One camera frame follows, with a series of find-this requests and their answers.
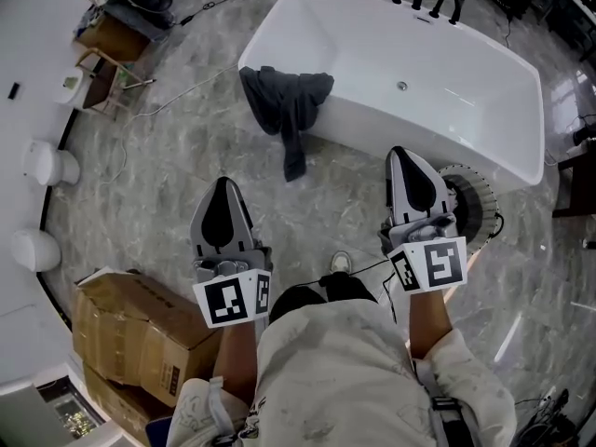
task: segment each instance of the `white sneaker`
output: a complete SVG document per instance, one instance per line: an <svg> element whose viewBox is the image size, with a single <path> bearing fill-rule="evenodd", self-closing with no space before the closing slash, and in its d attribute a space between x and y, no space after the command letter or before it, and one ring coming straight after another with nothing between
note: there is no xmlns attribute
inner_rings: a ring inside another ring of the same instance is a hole
<svg viewBox="0 0 596 447"><path fill-rule="evenodd" d="M333 255L332 264L329 269L331 273L352 273L352 259L345 251L338 251Z"/></svg>

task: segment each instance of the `white wall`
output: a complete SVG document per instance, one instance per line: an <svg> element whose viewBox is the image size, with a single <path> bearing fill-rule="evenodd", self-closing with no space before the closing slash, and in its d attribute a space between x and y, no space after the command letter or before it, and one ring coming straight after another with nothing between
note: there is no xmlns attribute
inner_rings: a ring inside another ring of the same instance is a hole
<svg viewBox="0 0 596 447"><path fill-rule="evenodd" d="M86 0L0 0L0 384L63 362L70 337L35 275L10 255L15 230L39 225L45 188L22 175L33 137L57 143L71 111L52 100L82 48L72 31ZM7 96L21 84L15 101Z"/></svg>

